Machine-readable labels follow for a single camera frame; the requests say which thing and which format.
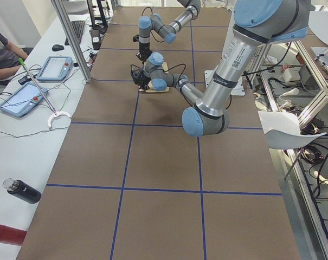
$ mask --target person's arm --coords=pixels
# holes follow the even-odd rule
[[[26,59],[28,57],[28,54],[25,53],[22,49],[18,48],[15,44],[12,42],[8,41],[6,48],[13,51],[17,56],[19,56],[22,59]]]
[[[20,65],[19,66],[15,66],[12,68],[5,68],[5,69],[0,69],[0,80],[4,80],[7,79],[10,76],[13,76],[16,74],[16,72],[20,69]]]

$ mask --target blue tablet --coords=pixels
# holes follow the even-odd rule
[[[47,88],[41,87],[44,93]],[[28,114],[41,100],[39,89],[31,82],[27,82],[20,89],[15,91],[7,100],[0,104],[0,110],[17,118]]]
[[[36,76],[39,81],[62,81],[69,73],[73,61],[71,57],[48,57]]]

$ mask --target person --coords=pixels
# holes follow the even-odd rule
[[[26,59],[28,55],[0,33],[0,80],[16,74],[19,70],[19,58]]]

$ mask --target black bottle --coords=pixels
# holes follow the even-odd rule
[[[21,180],[11,178],[5,180],[2,186],[7,192],[27,203],[34,204],[41,198],[41,193]]]

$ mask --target black cylinder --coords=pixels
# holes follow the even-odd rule
[[[33,187],[29,186],[21,180],[19,182],[18,188],[14,191],[7,191],[9,194],[24,200],[27,203],[34,204],[37,203],[41,198],[41,193],[35,190]]]

